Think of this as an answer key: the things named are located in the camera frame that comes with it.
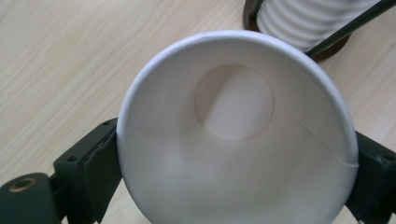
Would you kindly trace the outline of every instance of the wooden table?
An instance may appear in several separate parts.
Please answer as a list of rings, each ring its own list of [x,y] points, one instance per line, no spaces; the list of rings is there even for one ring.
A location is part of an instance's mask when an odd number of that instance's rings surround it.
[[[32,172],[52,174],[55,159],[118,116],[149,59],[188,35],[242,29],[244,3],[0,1],[0,184]],[[395,21],[394,8],[321,64],[344,94],[356,130],[393,150]],[[121,182],[103,223],[149,222]],[[344,211],[334,223],[356,222]]]

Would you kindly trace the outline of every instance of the stack of paper cups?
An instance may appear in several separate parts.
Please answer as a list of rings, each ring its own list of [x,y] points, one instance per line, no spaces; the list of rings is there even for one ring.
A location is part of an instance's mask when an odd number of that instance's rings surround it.
[[[307,52],[357,18],[378,0],[264,0],[257,25]]]

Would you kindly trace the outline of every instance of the wood grain surface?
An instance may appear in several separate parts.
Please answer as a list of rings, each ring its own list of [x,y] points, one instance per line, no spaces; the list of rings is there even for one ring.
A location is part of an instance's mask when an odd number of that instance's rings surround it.
[[[155,54],[189,35],[242,29],[244,3],[0,1],[0,184],[33,172],[51,175],[63,152],[118,116],[129,85]],[[392,150],[395,21],[394,8],[320,64],[344,94],[356,130]],[[103,223],[149,222],[121,182]],[[343,210],[334,223],[356,221]]]

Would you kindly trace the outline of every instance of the black mechanical holder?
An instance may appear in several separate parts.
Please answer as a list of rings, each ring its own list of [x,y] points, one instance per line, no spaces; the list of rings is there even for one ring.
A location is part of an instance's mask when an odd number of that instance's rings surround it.
[[[0,188],[0,223],[101,222],[122,175],[117,119],[108,120],[55,163],[55,174],[23,175]],[[357,133],[360,168],[346,206],[357,220],[386,224],[396,213],[396,153]]]

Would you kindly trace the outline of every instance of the circular indentation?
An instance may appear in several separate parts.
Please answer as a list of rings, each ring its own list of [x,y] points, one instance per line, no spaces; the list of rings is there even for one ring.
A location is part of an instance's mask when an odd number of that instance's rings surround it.
[[[274,97],[255,71],[228,65],[209,73],[195,94],[195,112],[201,124],[227,140],[249,138],[272,116]]]
[[[78,159],[77,156],[71,156],[69,158],[67,158],[67,161],[76,161]]]
[[[24,178],[11,185],[11,187],[9,187],[9,191],[14,193],[21,192],[35,185],[36,182],[37,181],[34,178]]]

